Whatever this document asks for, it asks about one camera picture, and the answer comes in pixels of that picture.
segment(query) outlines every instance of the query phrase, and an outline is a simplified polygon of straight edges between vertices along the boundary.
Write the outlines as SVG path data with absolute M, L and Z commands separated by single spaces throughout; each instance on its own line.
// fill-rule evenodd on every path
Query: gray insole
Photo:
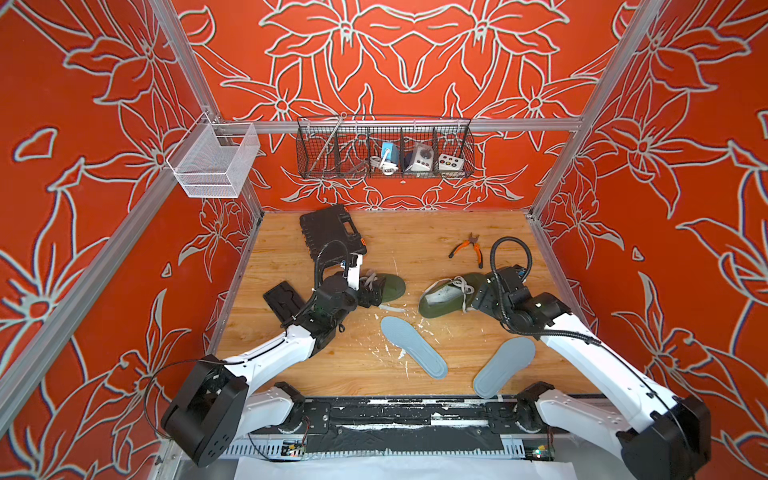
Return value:
M 396 316 L 385 316 L 382 333 L 387 340 L 405 350 L 433 379 L 444 379 L 448 375 L 448 364 L 410 323 Z
M 525 337 L 509 339 L 475 377 L 472 388 L 483 399 L 495 397 L 512 376 L 531 365 L 536 345 Z

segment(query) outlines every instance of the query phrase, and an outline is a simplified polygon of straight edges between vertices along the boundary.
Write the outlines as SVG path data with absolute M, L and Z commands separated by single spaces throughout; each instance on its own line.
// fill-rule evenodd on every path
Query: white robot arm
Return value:
M 494 273 L 472 306 L 499 319 L 507 330 L 533 336 L 560 353 L 619 411 L 599 409 L 538 382 L 518 395 L 515 421 L 522 429 L 537 432 L 548 425 L 568 430 L 621 458 L 639 480 L 688 478 L 709 461 L 710 416 L 700 400 L 679 399 L 629 365 L 556 297 L 543 293 L 531 298 L 522 286 L 521 269 L 497 272 L 493 255 L 494 250 Z M 161 425 L 199 466 L 212 462 L 238 436 L 285 425 L 301 406 L 303 397 L 287 384 L 255 392 L 333 339 L 356 308 L 359 268 L 350 273 L 349 279 L 324 280 L 307 303 L 323 308 L 302 308 L 283 335 L 223 362 L 209 356 L 196 364 Z M 500 303 L 507 306 L 503 313 Z M 291 425 L 298 426 L 293 420 Z

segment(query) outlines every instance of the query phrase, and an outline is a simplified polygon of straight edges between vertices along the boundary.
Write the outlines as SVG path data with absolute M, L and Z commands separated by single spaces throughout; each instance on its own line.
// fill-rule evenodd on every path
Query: orange-handled pliers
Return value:
M 474 237 L 472 234 L 469 234 L 469 240 L 464 240 L 464 243 L 460 243 L 459 245 L 456 245 L 453 247 L 453 250 L 451 250 L 451 253 L 448 255 L 448 258 L 453 258 L 454 254 L 461 250 L 464 247 L 468 247 L 470 244 L 475 246 L 475 252 L 478 254 L 478 268 L 482 268 L 482 252 L 480 251 L 480 246 L 478 245 L 478 238 L 480 238 L 479 235 L 475 235 Z

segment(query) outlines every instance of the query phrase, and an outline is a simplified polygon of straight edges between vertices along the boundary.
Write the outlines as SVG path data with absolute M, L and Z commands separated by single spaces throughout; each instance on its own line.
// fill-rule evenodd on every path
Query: shoelace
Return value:
M 377 279 L 378 279 L 378 277 L 376 276 L 376 272 L 374 272 L 373 270 L 368 270 L 366 272 L 366 276 L 361 276 L 360 277 L 360 281 L 362 282 L 362 288 L 371 288 L 371 285 Z M 387 310 L 389 312 L 400 312 L 400 313 L 403 313 L 403 312 L 406 311 L 406 309 L 404 309 L 404 308 L 397 308 L 396 306 L 389 306 L 389 305 L 384 305 L 384 304 L 379 305 L 379 308 L 381 310 Z
M 362 284 L 363 288 L 370 289 L 373 282 L 375 282 L 378 279 L 376 276 L 376 272 L 373 270 L 368 270 L 366 272 L 366 276 L 361 276 L 360 281 L 365 280 L 365 282 Z
M 432 285 L 427 287 L 427 290 L 424 290 L 421 298 L 419 298 L 419 302 L 421 302 L 421 299 L 424 298 L 427 292 L 430 291 L 435 285 L 440 282 L 445 282 L 446 280 L 448 281 L 446 285 L 453 285 L 462 291 L 462 312 L 467 313 L 467 295 L 472 295 L 475 292 L 475 288 L 467 283 L 467 281 L 464 280 L 464 277 L 461 275 L 457 275 L 453 278 L 441 278 L 440 280 L 434 282 Z

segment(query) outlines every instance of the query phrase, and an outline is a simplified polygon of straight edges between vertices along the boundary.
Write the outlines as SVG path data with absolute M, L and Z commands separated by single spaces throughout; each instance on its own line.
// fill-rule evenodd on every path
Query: floral wallpaper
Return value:
M 542 218 L 601 338 L 768 477 L 768 5 L 668 1 Z
M 255 219 L 175 187 L 0 440 L 0 478 L 147 477 L 161 439 L 144 392 L 156 425 L 191 364 L 149 380 L 210 345 Z
M 64 299 L 200 115 L 146 0 L 0 6 L 0 374 Z M 255 217 L 177 187 L 0 439 L 0 478 L 146 476 L 157 421 L 210 344 Z
M 576 118 L 635 1 L 174 0 L 223 116 Z M 568 134 L 475 135 L 466 179 L 303 180 L 290 134 L 262 136 L 251 181 L 271 210 L 525 208 Z

